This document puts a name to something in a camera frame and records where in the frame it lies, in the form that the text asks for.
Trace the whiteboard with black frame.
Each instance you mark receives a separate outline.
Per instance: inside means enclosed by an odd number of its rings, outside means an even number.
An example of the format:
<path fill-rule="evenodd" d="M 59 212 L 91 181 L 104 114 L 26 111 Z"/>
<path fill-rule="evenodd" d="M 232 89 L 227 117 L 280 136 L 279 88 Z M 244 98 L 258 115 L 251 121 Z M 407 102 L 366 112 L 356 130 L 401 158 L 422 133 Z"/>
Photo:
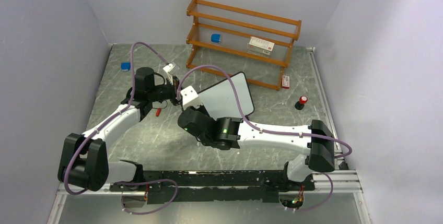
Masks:
<path fill-rule="evenodd" d="M 255 106 L 246 75 L 244 72 L 238 72 L 231 76 L 231 80 L 237 91 L 242 111 L 248 117 L 255 111 Z M 234 91 L 228 79 L 223 79 L 203 89 L 199 92 L 199 98 L 203 102 L 203 108 L 197 110 L 214 120 L 222 117 L 241 118 Z"/>

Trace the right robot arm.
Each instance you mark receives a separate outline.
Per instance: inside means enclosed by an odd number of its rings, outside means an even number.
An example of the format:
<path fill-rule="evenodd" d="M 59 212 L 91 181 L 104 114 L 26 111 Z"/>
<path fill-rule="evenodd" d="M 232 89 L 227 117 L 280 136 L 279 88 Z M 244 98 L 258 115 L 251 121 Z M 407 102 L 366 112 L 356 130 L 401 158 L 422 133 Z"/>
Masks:
<path fill-rule="evenodd" d="M 290 150 L 296 158 L 285 166 L 282 184 L 295 189 L 313 172 L 333 172 L 335 154 L 332 133 L 319 120 L 310 125 L 279 126 L 222 117 L 217 120 L 189 107 L 178 118 L 178 125 L 202 145 L 220 150 L 269 147 Z"/>

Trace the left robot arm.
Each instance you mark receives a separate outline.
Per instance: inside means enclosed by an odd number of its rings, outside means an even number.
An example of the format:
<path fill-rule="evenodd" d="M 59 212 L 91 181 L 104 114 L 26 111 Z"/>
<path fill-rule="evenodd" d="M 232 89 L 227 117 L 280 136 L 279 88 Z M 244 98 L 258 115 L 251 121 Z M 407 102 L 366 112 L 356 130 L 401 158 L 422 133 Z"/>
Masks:
<path fill-rule="evenodd" d="M 132 126 L 142 121 L 155 102 L 170 101 L 177 105 L 179 79 L 172 75 L 178 70 L 175 63 L 163 68 L 167 78 L 155 84 L 158 74 L 150 67 L 141 67 L 135 73 L 135 87 L 104 121 L 82 134 L 69 134 L 64 140 L 57 178 L 60 182 L 81 187 L 84 191 L 98 191 L 107 183 L 124 184 L 136 191 L 143 187 L 143 166 L 137 162 L 120 160 L 109 162 L 109 148 Z"/>

